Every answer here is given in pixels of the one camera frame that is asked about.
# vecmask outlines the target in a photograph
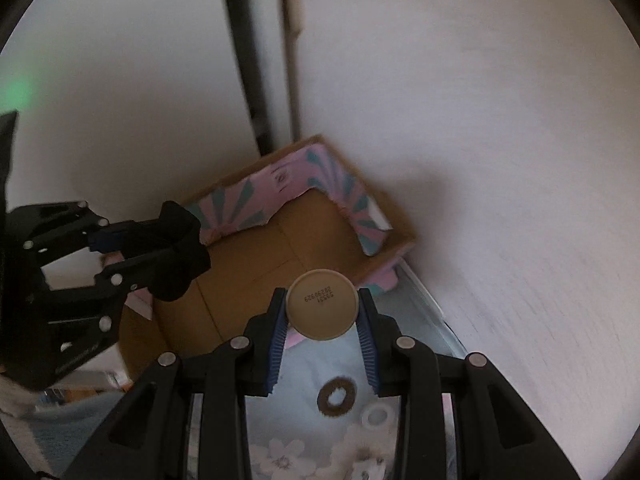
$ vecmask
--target bolt head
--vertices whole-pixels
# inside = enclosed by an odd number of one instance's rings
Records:
[[[231,348],[241,350],[249,346],[249,338],[239,335],[231,340]]]
[[[160,354],[160,357],[158,358],[158,364],[160,366],[171,366],[175,363],[175,360],[176,357],[173,352],[164,352],[163,354]]]
[[[111,330],[111,318],[109,316],[102,316],[98,322],[100,332],[108,332]]]
[[[486,357],[480,352],[474,352],[473,354],[470,354],[467,359],[469,359],[469,362],[476,368],[483,368],[487,363]]]
[[[398,339],[396,339],[396,344],[399,348],[404,350],[410,350],[415,346],[415,340],[413,337],[409,337],[407,335],[401,335]]]

